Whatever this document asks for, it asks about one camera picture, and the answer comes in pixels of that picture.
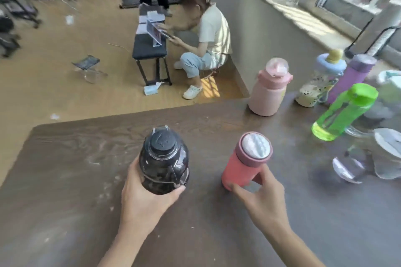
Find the person's left hand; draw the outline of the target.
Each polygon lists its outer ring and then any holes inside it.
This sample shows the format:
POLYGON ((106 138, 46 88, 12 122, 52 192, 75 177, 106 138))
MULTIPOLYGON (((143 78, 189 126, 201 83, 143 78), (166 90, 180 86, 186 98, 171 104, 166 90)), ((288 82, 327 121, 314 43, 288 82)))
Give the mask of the person's left hand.
POLYGON ((123 223, 158 224, 163 214, 172 205, 163 205, 163 195, 156 195, 142 185, 142 176, 137 156, 129 167, 122 191, 121 221, 123 223))

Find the red bottle with pink lid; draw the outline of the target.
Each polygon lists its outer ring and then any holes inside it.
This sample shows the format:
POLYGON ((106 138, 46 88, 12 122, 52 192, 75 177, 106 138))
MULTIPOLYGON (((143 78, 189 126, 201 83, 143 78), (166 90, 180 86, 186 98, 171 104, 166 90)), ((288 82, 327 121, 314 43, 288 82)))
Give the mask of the red bottle with pink lid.
POLYGON ((247 132, 239 139, 222 173, 223 187, 231 191, 231 185, 247 186, 271 158, 270 140, 261 133, 247 132))

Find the black translucent water bottle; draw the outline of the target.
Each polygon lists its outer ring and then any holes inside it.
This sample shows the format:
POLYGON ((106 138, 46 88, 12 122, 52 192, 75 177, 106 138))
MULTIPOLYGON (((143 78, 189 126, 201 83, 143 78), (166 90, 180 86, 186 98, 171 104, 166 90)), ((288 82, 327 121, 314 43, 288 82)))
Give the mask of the black translucent water bottle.
POLYGON ((146 136, 138 162, 142 185, 153 194, 168 194, 188 183, 188 147, 168 125, 153 128, 146 136))

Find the person's left forearm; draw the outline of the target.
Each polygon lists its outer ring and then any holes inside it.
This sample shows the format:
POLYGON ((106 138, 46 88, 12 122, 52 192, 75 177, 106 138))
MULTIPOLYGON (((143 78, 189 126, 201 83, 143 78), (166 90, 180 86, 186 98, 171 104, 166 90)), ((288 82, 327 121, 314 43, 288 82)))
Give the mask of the person's left forearm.
POLYGON ((151 223, 123 223, 108 251, 97 267, 132 267, 148 235, 155 229, 151 223))

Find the person's right forearm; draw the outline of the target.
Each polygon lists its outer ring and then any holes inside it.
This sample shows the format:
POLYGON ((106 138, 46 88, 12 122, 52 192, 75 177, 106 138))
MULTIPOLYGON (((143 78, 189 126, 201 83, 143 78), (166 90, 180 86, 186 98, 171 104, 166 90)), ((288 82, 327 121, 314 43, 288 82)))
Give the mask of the person's right forearm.
POLYGON ((286 267, 326 267, 294 233, 289 223, 268 223, 261 232, 286 267))

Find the white clog shoe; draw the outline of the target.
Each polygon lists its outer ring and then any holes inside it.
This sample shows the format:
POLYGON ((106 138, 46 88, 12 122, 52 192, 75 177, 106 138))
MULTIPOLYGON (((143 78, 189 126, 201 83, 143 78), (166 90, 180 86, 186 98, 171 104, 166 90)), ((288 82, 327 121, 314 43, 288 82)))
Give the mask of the white clog shoe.
POLYGON ((202 90, 203 90, 203 87, 197 87, 197 86, 191 85, 183 93, 183 98, 185 100, 193 100, 202 92, 202 90))

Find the pink bottle with dome lid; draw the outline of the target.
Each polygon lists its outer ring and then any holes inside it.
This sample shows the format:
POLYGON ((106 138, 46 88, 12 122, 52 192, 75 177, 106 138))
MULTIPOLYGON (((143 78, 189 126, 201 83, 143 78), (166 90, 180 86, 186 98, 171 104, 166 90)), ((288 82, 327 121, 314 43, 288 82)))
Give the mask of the pink bottle with dome lid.
POLYGON ((257 81, 248 100, 249 109, 264 117, 276 114, 292 79, 293 75, 289 72, 286 60, 279 57, 270 59, 258 72, 257 81))

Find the crumpled paper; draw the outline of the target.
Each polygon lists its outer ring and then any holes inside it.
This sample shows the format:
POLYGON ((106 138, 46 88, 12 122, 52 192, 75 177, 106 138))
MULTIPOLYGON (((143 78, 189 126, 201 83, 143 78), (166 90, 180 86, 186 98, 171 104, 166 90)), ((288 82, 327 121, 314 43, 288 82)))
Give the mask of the crumpled paper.
POLYGON ((158 89, 160 88, 161 85, 163 85, 164 82, 156 82, 152 85, 145 86, 143 88, 143 92, 146 96, 158 94, 158 89))

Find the green translucent bottle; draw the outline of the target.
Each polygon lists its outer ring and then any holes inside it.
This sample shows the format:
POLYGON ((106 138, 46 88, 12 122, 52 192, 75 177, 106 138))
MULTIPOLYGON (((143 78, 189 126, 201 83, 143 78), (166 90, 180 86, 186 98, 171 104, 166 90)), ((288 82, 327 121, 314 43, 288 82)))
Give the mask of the green translucent bottle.
POLYGON ((365 83, 357 83, 342 92, 312 125, 318 139, 330 142, 338 138, 354 120, 369 110, 378 98, 378 90, 365 83))

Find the patterned bottle with blue lid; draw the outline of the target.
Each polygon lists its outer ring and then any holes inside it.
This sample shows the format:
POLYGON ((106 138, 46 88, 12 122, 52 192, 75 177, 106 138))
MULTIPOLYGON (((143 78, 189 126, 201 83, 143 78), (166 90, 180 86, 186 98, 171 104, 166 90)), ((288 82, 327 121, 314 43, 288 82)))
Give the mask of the patterned bottle with blue lid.
POLYGON ((337 84, 347 67, 343 50, 333 49, 319 55, 312 77, 299 90, 295 102, 302 107, 312 108, 317 103, 325 103, 330 90, 337 84))

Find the clear glass pitcher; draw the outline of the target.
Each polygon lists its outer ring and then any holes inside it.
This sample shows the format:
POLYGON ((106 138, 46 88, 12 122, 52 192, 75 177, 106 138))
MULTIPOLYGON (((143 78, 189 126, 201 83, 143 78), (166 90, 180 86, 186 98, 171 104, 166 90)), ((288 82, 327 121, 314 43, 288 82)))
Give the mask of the clear glass pitcher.
POLYGON ((401 132, 374 129, 368 136, 356 138, 343 155, 333 158, 332 165, 341 179, 353 184, 362 184, 368 175, 383 180, 401 178, 401 132))

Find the purple bottle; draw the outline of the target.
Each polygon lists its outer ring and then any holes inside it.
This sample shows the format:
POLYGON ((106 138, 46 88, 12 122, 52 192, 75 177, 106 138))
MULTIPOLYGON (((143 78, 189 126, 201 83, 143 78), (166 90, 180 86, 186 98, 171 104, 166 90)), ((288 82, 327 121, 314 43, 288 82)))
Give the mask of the purple bottle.
POLYGON ((347 91, 354 84, 364 82, 377 62, 378 60, 376 58, 367 54, 354 55, 348 62, 343 75, 329 91, 326 105, 334 103, 341 93, 347 91))

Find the tablet on stand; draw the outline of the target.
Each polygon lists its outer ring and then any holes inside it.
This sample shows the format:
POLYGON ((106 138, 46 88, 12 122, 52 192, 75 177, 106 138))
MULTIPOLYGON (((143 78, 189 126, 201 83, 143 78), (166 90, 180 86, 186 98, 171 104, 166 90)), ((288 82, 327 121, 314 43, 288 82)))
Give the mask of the tablet on stand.
POLYGON ((161 31, 157 27, 157 23, 151 20, 146 21, 146 31, 153 40, 153 47, 160 47, 163 45, 161 31))

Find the white and mint bottle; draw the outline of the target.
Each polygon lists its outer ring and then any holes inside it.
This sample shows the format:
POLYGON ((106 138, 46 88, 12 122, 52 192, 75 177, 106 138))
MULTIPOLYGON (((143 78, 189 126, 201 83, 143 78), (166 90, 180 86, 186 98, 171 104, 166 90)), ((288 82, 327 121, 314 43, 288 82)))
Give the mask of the white and mint bottle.
POLYGON ((382 123, 401 113, 401 71, 383 71, 377 79, 378 97, 364 113, 368 130, 379 128, 382 123))

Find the white papers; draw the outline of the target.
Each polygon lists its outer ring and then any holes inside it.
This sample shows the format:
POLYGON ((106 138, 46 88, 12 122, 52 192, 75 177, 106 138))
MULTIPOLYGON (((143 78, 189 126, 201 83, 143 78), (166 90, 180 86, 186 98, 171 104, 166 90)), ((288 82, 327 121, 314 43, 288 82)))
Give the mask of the white papers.
POLYGON ((165 21, 164 7, 163 6, 150 6, 146 3, 140 3, 138 6, 139 18, 136 35, 147 33, 147 21, 152 23, 162 23, 165 21))

